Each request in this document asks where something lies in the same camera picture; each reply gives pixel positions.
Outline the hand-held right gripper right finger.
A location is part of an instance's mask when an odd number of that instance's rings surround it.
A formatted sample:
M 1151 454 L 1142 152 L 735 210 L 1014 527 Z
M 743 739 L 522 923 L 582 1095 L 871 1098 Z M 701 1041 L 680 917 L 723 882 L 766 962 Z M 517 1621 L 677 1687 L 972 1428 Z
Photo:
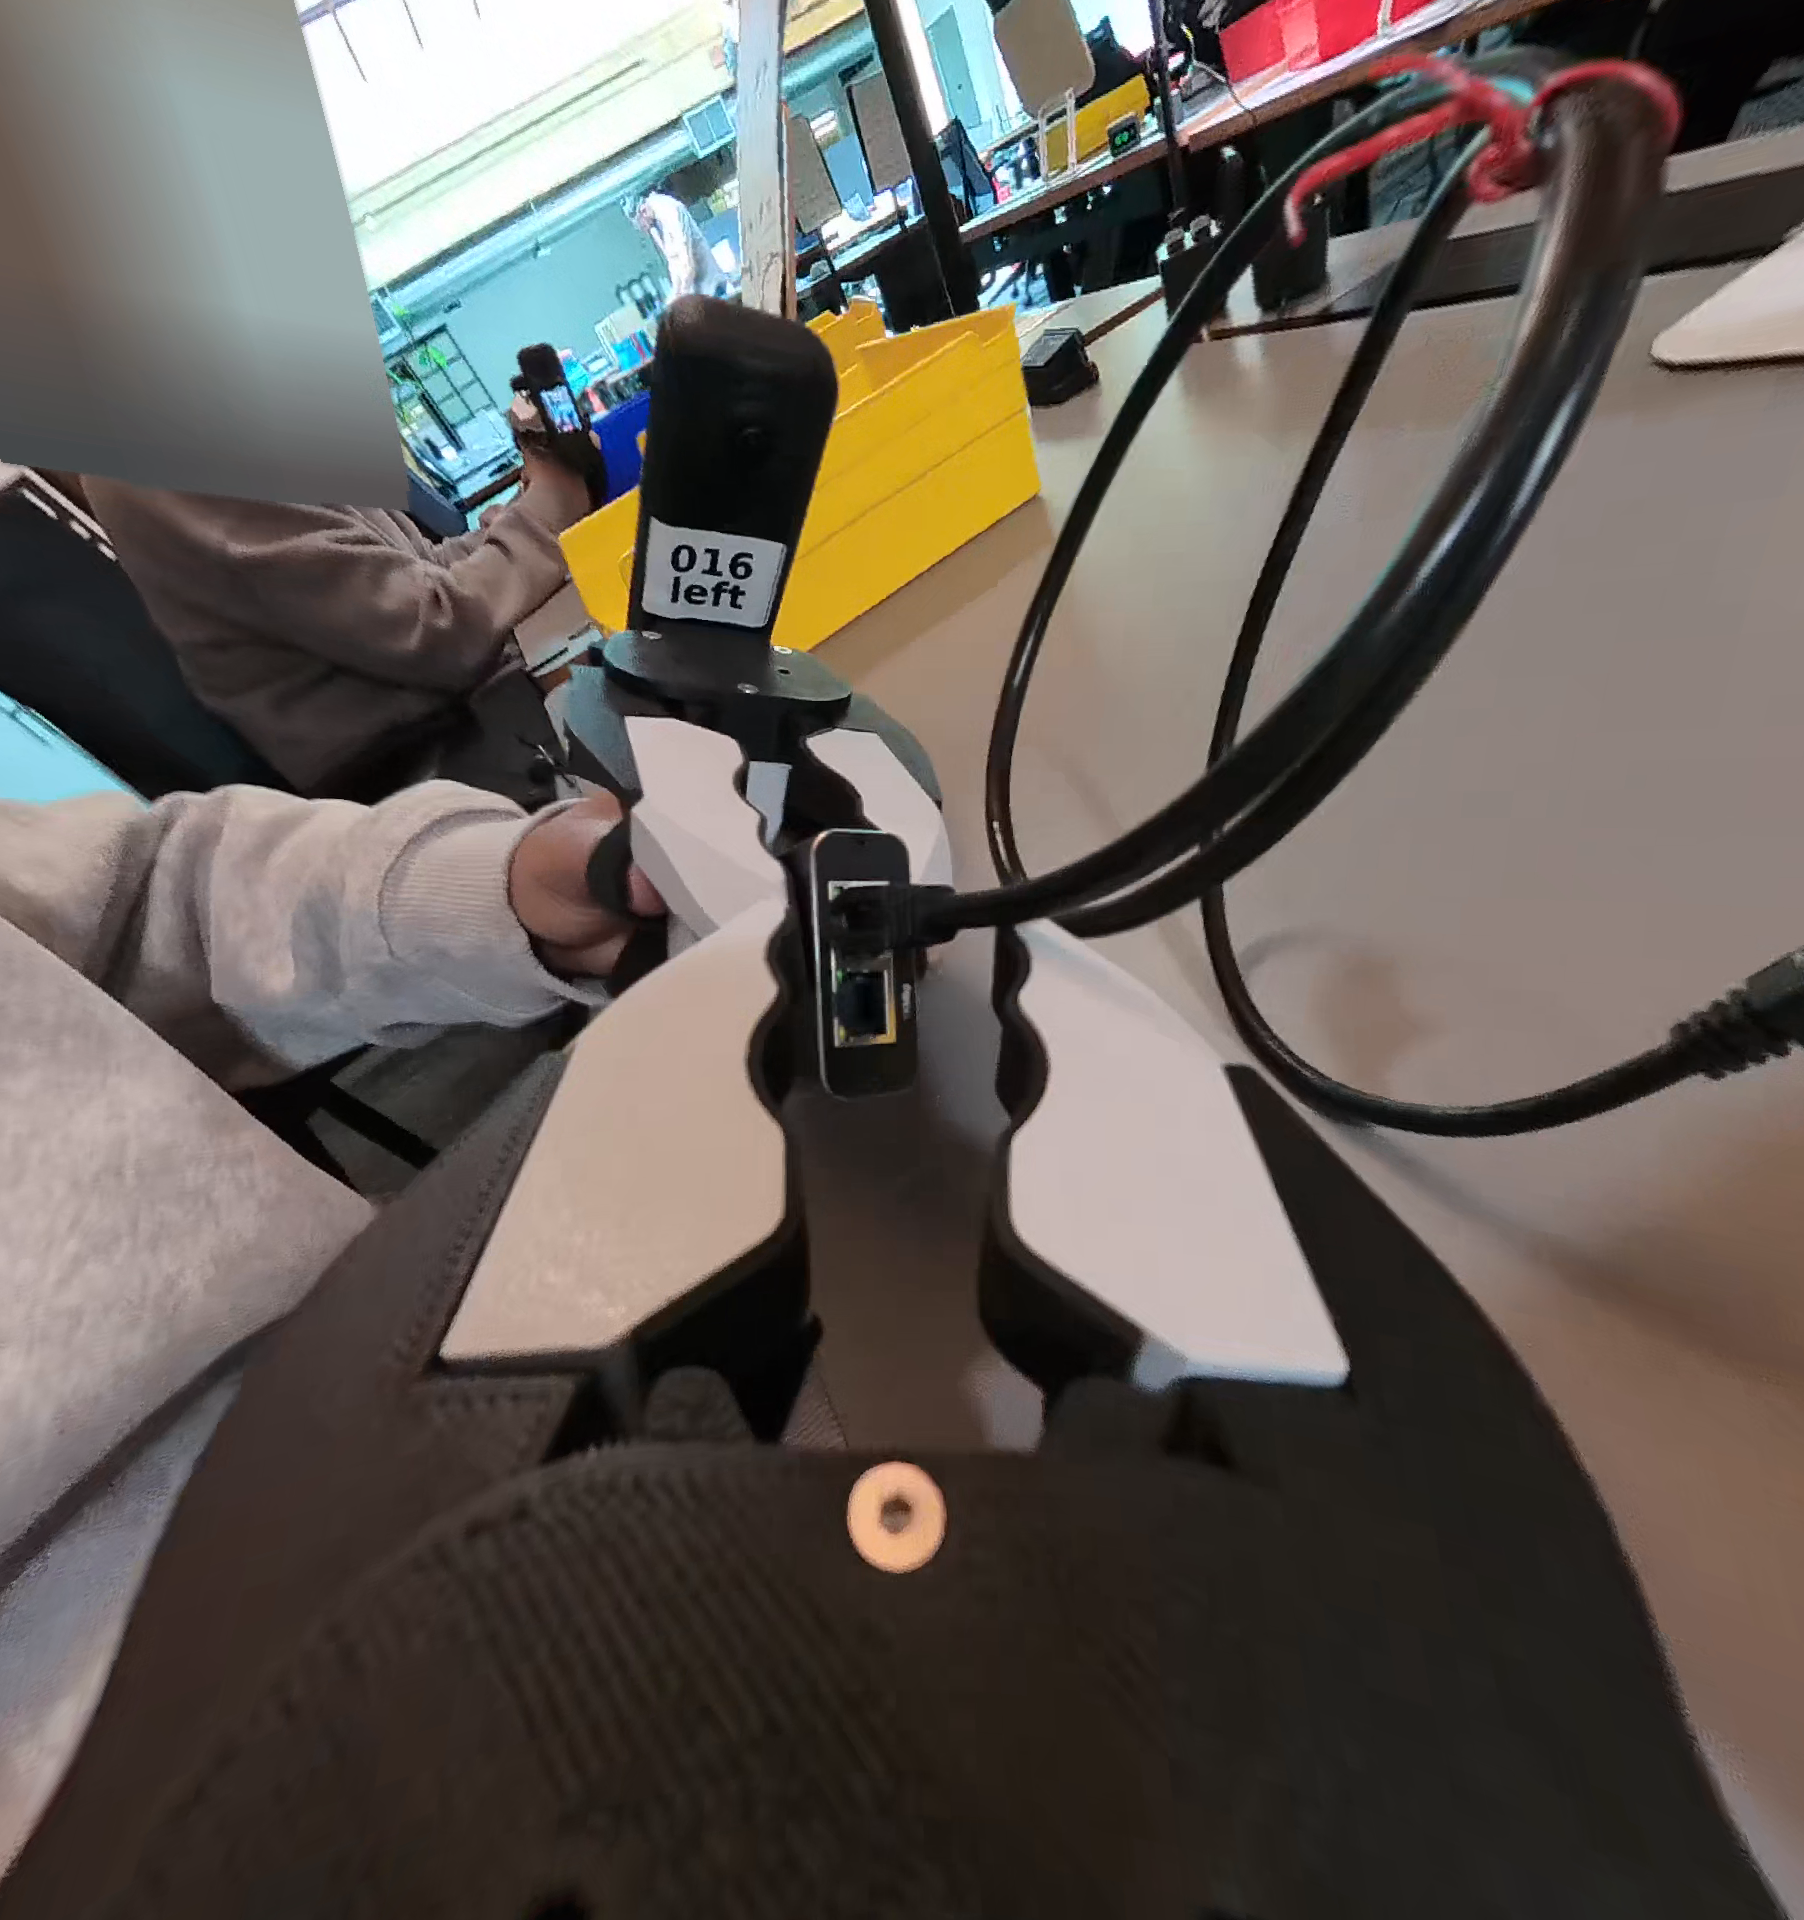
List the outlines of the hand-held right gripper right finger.
M 1216 1050 L 1058 926 L 997 932 L 990 1005 L 995 1352 L 1046 1402 L 1081 1380 L 1345 1385 L 1345 1343 Z

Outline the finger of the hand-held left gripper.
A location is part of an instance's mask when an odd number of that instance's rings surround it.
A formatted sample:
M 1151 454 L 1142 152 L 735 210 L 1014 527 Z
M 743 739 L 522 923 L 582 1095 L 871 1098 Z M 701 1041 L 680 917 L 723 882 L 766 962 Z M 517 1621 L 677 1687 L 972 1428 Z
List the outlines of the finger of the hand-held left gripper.
M 914 738 L 894 723 L 846 721 L 825 728 L 794 755 L 790 831 L 849 828 L 899 839 L 914 883 L 954 883 L 935 772 Z
M 741 748 L 681 718 L 630 716 L 626 732 L 637 782 L 630 846 L 667 910 L 667 950 L 773 952 L 790 886 L 745 799 Z

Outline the black ethernet adapter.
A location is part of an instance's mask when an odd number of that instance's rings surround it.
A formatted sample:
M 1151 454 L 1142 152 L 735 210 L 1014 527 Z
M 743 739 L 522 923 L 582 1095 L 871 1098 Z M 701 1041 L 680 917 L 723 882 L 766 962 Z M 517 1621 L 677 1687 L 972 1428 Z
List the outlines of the black ethernet adapter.
M 818 1082 L 842 1099 L 903 1094 L 916 1071 L 916 966 L 899 941 L 907 851 L 889 833 L 838 828 L 808 844 L 800 872 Z

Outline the person's left forearm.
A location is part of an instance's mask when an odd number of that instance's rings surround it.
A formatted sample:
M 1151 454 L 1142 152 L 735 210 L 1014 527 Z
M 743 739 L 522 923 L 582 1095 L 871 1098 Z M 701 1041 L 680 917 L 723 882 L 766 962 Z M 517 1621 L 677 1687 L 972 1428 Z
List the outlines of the person's left forearm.
M 507 903 L 538 813 L 453 782 L 375 805 L 252 786 L 0 799 L 0 921 L 227 1084 L 517 1028 L 583 994 Z

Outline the person's left hand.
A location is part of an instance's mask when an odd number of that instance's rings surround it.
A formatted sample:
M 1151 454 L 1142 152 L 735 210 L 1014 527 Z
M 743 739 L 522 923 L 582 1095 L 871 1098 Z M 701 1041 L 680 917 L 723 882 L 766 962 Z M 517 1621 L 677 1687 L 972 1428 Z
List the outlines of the person's left hand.
M 667 905 L 651 876 L 616 849 L 628 814 L 608 792 L 529 818 L 507 863 L 507 903 L 546 973 L 607 978 L 630 941 L 664 935 Z

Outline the stack of yellow plastic bins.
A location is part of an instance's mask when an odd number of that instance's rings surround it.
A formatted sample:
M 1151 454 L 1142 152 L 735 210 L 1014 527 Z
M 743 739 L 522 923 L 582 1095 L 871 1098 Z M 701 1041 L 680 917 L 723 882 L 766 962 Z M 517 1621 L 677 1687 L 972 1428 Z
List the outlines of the stack of yellow plastic bins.
M 1038 476 L 1006 311 L 889 336 L 874 308 L 853 302 L 801 326 L 821 339 L 839 380 L 773 627 L 776 645 L 808 653 L 1033 501 Z M 626 611 L 635 488 L 557 539 L 597 624 Z

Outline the wooden beam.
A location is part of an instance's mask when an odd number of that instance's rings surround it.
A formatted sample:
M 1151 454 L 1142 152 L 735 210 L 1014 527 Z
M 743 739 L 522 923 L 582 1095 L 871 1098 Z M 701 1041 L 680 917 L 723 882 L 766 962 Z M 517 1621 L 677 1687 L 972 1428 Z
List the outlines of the wooden beam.
M 798 318 L 785 138 L 787 2 L 737 2 L 735 148 L 745 308 Z

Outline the black pole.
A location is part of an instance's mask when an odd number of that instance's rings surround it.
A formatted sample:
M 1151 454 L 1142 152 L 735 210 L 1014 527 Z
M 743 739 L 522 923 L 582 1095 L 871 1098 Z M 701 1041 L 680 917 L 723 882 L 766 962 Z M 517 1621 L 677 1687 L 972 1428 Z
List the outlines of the black pole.
M 980 308 L 974 262 L 960 233 L 960 218 L 942 172 L 936 138 L 929 124 L 903 11 L 898 2 L 867 2 L 867 22 L 874 55 L 883 66 L 889 103 L 914 180 L 919 220 L 935 262 L 935 282 L 950 318 L 972 315 Z

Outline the black battery charger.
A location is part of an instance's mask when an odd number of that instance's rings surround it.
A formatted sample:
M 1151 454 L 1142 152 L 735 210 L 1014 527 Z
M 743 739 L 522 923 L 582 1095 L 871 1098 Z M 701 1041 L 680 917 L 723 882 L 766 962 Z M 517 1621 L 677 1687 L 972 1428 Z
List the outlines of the black battery charger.
M 1225 229 L 1206 212 L 1181 217 L 1166 229 L 1155 252 L 1155 269 L 1168 318 L 1206 272 L 1223 238 Z

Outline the beige board on stand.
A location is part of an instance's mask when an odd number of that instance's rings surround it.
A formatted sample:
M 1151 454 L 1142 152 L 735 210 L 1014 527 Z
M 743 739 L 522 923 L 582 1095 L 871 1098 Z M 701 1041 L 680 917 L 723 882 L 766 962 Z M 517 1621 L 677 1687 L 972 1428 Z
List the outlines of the beige board on stand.
M 990 8 L 995 51 L 1035 122 L 1043 178 L 1079 165 L 1079 108 L 1093 83 L 1086 40 L 1068 2 L 1006 2 Z

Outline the pair of black clamps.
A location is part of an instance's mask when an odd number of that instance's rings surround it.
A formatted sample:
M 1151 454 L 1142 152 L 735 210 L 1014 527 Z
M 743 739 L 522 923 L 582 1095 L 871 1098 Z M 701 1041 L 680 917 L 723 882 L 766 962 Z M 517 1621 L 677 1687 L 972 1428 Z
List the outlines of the pair of black clamps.
M 1250 264 L 1253 299 L 1261 315 L 1282 319 L 1325 299 L 1328 238 L 1328 210 L 1320 201 L 1305 204 L 1297 227 L 1284 217 L 1276 220 L 1269 242 Z

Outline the grey hoodie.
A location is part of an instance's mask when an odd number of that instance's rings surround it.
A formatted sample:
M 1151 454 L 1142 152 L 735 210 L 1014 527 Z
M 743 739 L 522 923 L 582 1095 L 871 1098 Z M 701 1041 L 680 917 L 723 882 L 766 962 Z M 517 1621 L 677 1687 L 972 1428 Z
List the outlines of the grey hoodie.
M 229 1091 L 242 1059 L 554 997 L 505 903 L 505 844 L 427 876 L 236 882 L 263 910 L 214 975 L 200 930 L 88 948 L 74 898 L 0 876 L 0 1880 L 94 1708 L 239 1349 L 367 1228 Z

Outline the red plastic bin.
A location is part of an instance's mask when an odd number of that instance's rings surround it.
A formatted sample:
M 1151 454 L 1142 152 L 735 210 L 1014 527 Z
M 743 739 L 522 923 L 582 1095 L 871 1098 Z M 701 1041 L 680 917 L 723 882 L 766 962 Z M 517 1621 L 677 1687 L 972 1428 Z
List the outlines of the red plastic bin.
M 1393 2 L 1227 5 L 1220 65 L 1235 85 L 1305 72 L 1363 48 L 1393 22 Z

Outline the red twist tie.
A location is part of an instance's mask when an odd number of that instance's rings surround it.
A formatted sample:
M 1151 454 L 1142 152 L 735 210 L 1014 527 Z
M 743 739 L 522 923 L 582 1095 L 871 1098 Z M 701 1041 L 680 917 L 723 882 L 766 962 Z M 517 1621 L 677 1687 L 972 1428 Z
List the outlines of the red twist tie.
M 1291 246 L 1303 238 L 1305 212 L 1343 178 L 1363 172 L 1379 158 L 1449 131 L 1479 128 L 1484 146 L 1464 163 L 1464 198 L 1499 201 L 1532 189 L 1537 180 L 1537 126 L 1541 108 L 1594 83 L 1621 83 L 1649 108 L 1664 149 L 1682 128 L 1684 106 L 1673 82 L 1658 69 L 1623 58 L 1573 60 L 1551 71 L 1527 94 L 1484 66 L 1434 51 L 1394 55 L 1371 69 L 1371 79 L 1394 82 L 1384 108 L 1409 106 L 1411 85 L 1432 90 L 1429 103 L 1400 113 L 1379 131 L 1340 138 L 1305 161 L 1299 177 L 1282 189 L 1279 218 Z

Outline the white stand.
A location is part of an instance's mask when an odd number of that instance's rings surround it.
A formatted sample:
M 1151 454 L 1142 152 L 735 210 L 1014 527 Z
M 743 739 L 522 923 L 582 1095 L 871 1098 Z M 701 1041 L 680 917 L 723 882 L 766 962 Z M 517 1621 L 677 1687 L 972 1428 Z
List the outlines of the white stand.
M 1804 363 L 1804 227 L 1664 329 L 1649 357 L 1673 371 Z

